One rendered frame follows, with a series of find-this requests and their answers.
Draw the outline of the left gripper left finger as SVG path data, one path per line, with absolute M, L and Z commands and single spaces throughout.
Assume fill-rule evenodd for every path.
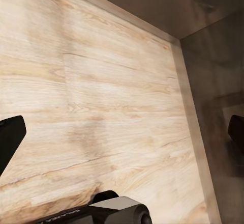
M 0 176 L 26 135 L 22 115 L 0 121 Z

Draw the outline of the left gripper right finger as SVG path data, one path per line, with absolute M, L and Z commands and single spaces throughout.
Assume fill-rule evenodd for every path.
M 233 115 L 227 131 L 244 156 L 244 117 Z

